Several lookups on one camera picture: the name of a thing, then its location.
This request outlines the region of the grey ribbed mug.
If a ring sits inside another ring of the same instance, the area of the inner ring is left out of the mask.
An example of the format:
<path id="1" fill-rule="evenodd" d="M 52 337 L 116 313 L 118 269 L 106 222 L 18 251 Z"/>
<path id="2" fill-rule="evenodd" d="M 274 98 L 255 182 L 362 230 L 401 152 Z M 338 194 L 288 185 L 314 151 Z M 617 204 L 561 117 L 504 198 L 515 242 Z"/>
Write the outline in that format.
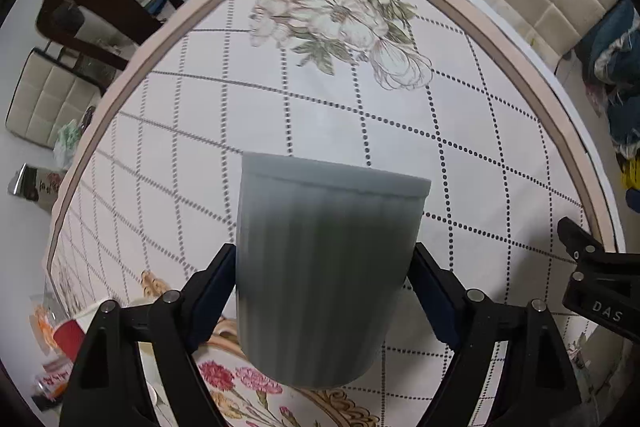
<path id="1" fill-rule="evenodd" d="M 246 153 L 236 231 L 241 348 L 292 387 L 348 384 L 373 364 L 420 229 L 427 179 Z"/>

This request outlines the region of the red paper cup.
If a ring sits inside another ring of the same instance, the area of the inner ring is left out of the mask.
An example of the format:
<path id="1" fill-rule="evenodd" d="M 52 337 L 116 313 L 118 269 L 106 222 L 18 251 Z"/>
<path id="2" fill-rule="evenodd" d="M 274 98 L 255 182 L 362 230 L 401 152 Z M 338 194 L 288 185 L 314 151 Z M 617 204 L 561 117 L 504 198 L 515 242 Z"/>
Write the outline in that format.
<path id="1" fill-rule="evenodd" d="M 55 326 L 53 339 L 66 358 L 75 362 L 84 342 L 85 332 L 75 319 L 69 319 Z"/>

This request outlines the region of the black tea gift box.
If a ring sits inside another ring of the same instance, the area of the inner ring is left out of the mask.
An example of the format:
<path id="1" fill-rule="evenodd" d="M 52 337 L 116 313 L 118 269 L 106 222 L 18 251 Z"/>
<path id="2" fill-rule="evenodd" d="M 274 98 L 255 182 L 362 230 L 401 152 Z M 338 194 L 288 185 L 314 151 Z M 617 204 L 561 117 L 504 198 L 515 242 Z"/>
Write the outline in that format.
<path id="1" fill-rule="evenodd" d="M 9 182 L 8 193 L 29 200 L 40 209 L 51 212 L 58 199 L 58 190 L 64 174 L 64 171 L 24 164 Z"/>

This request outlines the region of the dark blue clothing pile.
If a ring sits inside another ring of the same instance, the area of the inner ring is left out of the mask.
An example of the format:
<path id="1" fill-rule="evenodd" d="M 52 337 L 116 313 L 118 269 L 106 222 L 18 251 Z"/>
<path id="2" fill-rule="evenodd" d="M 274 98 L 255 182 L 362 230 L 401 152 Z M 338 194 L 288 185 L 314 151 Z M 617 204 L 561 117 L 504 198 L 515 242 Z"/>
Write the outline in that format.
<path id="1" fill-rule="evenodd" d="M 639 153 L 639 13 L 618 0 L 575 46 L 591 104 L 606 117 L 617 154 Z"/>

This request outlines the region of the green white plastic bag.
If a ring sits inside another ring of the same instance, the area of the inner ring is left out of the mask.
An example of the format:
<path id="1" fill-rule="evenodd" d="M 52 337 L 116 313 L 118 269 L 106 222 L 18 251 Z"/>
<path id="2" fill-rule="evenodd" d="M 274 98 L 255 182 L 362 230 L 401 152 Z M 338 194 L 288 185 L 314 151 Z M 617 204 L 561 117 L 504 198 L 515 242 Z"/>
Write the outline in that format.
<path id="1" fill-rule="evenodd" d="M 82 131 L 76 119 L 64 124 L 58 130 L 58 137 L 54 143 L 53 156 L 56 167 L 67 171 L 73 164 Z"/>

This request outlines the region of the cream padded chair left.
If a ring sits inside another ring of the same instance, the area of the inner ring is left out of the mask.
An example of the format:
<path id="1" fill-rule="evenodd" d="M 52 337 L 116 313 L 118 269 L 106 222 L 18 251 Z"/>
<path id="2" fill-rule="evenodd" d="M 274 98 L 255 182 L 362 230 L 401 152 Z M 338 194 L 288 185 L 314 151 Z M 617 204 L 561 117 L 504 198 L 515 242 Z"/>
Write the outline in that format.
<path id="1" fill-rule="evenodd" d="M 90 106 L 97 106 L 103 89 L 73 69 L 73 56 L 62 60 L 33 48 L 18 77 L 6 113 L 6 130 L 32 144 L 52 150 L 58 132 L 72 120 L 79 122 Z"/>

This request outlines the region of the floral diamond-pattern tablecloth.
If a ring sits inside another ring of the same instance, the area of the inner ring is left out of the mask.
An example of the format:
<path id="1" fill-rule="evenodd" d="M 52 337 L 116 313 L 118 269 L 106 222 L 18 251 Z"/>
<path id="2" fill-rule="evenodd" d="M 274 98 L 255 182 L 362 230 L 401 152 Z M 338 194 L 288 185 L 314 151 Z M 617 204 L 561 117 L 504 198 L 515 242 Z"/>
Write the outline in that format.
<path id="1" fill-rule="evenodd" d="M 572 100 L 483 0 L 190 0 L 102 98 L 53 213 L 47 269 L 90 324 L 180 291 L 235 246 L 242 157 L 311 159 L 427 179 L 416 244 L 495 303 L 542 300 L 582 397 L 596 324 L 562 300 L 569 217 L 625 247 L 610 184 Z M 236 286 L 193 353 L 225 426 L 421 426 L 452 359 L 408 273 L 380 351 L 338 387 L 280 384 L 241 348 Z"/>

